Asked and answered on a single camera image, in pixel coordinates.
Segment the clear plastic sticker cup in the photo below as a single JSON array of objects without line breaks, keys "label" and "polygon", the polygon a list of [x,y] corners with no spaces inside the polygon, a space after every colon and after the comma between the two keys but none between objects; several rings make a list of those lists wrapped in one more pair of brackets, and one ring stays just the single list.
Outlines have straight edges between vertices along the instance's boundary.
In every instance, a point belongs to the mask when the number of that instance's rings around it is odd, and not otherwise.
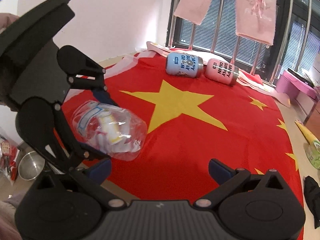
[{"label": "clear plastic sticker cup", "polygon": [[138,157],[147,134],[146,123],[128,109],[92,100],[76,109],[72,125],[84,143],[123,161]]}]

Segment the blue printed cup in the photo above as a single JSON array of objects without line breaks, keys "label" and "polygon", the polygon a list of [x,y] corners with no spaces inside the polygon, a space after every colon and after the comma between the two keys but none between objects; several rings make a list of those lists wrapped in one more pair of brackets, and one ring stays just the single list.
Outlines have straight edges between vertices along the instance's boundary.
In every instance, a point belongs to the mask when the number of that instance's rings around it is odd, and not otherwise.
[{"label": "blue printed cup", "polygon": [[165,71],[173,76],[197,78],[203,73],[203,59],[186,53],[171,52],[167,56]]}]

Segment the pink printed cup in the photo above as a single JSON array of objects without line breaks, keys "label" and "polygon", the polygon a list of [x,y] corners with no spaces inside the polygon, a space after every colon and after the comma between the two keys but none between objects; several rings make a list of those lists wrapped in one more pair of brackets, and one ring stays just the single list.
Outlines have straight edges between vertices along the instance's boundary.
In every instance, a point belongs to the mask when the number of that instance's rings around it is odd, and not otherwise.
[{"label": "pink printed cup", "polygon": [[207,62],[204,75],[210,80],[234,86],[239,77],[239,68],[229,62],[210,59]]}]

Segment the steel bowl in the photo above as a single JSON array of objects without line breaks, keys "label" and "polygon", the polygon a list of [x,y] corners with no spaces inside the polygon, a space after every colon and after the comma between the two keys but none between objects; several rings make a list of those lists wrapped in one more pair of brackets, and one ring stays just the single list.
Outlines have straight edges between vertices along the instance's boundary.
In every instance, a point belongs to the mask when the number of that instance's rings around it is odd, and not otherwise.
[{"label": "steel bowl", "polygon": [[45,159],[37,152],[27,153],[20,161],[18,174],[25,181],[36,179],[42,172],[45,165]]}]

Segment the red snack bag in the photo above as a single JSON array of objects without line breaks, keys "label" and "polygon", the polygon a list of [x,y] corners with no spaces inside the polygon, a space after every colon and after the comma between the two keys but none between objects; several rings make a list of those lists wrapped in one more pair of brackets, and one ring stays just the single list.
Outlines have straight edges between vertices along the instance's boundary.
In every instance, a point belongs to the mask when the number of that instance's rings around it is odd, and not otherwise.
[{"label": "red snack bag", "polygon": [[11,185],[17,178],[19,150],[1,135],[1,172],[5,175]]}]

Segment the red flag yellow stars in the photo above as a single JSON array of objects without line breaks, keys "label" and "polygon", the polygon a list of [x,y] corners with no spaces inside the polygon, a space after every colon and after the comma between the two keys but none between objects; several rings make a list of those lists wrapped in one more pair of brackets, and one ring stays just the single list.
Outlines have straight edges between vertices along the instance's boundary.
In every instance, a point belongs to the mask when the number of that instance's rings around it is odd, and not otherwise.
[{"label": "red flag yellow stars", "polygon": [[[106,78],[112,97],[145,121],[136,159],[113,159],[110,181],[134,200],[109,213],[95,239],[302,239],[297,163],[277,104],[241,85],[168,75],[159,55]],[[251,173],[214,209],[194,202],[216,189],[217,159]]]}]

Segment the yellow paper cone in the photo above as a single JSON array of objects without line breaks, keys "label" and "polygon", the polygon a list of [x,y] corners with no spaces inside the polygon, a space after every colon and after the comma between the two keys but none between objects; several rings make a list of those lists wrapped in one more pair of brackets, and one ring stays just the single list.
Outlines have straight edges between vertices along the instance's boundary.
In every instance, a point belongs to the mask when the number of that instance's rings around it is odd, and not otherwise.
[{"label": "yellow paper cone", "polygon": [[317,137],[305,125],[303,125],[303,123],[299,119],[295,120],[295,124],[309,144],[312,144],[313,142],[319,142]]}]

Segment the pink storage box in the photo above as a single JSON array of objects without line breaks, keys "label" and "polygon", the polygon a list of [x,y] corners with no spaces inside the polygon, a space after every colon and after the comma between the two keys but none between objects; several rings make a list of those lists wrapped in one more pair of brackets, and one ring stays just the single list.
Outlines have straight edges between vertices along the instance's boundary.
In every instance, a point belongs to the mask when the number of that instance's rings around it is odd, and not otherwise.
[{"label": "pink storage box", "polygon": [[313,112],[310,114],[308,121],[306,122],[306,127],[320,139],[320,102],[317,102]]}]

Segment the black flat device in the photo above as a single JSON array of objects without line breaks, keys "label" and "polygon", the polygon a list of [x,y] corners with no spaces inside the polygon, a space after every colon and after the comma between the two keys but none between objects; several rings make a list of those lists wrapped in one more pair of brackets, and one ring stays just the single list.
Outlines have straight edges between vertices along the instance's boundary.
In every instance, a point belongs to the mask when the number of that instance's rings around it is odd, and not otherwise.
[{"label": "black flat device", "polygon": [[314,88],[315,85],[312,83],[312,81],[308,78],[308,77],[303,77],[301,75],[299,75],[297,72],[295,72],[292,69],[287,69],[287,71],[292,74],[293,76],[295,76],[297,79],[299,79],[300,81],[302,81],[303,83],[306,83],[307,85],[309,85],[311,88]]}]

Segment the pink pajama pants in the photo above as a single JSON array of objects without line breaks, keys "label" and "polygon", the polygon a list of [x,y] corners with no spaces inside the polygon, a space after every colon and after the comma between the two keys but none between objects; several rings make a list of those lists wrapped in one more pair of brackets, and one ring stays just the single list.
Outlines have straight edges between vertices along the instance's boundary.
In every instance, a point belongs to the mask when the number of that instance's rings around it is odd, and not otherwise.
[{"label": "pink pajama pants", "polygon": [[[202,23],[212,0],[180,0],[174,15]],[[235,0],[236,35],[272,46],[276,31],[277,0]]]}]

